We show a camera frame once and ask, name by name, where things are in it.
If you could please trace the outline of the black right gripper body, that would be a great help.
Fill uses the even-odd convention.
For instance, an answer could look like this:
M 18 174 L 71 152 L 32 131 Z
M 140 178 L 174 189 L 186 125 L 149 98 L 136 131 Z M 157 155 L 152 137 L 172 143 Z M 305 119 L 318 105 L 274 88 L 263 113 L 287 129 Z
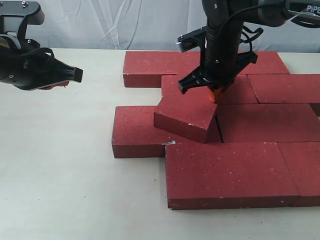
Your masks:
M 258 55 L 252 50 L 239 53 L 243 19 L 227 14 L 206 18 L 206 48 L 199 83 L 201 87 L 226 88 L 242 70 L 257 62 Z

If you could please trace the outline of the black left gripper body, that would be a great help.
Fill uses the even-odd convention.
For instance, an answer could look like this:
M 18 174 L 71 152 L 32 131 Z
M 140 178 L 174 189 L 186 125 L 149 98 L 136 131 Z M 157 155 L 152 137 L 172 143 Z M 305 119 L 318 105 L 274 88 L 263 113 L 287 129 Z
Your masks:
M 19 41 L 11 34 L 0 35 L 0 82 L 23 91 L 42 89 L 59 83 L 55 79 L 53 51 L 31 39 Z

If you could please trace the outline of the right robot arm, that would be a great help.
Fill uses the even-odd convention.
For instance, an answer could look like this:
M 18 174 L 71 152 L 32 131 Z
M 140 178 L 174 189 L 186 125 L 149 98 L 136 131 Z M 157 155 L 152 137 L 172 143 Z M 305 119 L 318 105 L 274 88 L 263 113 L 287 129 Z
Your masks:
M 304 28 L 320 27 L 318 0 L 204 0 L 202 8 L 206 25 L 176 41 L 182 53 L 200 49 L 199 66 L 178 81 L 178 88 L 185 94 L 207 87 L 215 103 L 240 72 L 257 62 L 252 47 L 239 52 L 239 46 L 251 45 L 263 26 L 278 28 L 290 21 Z

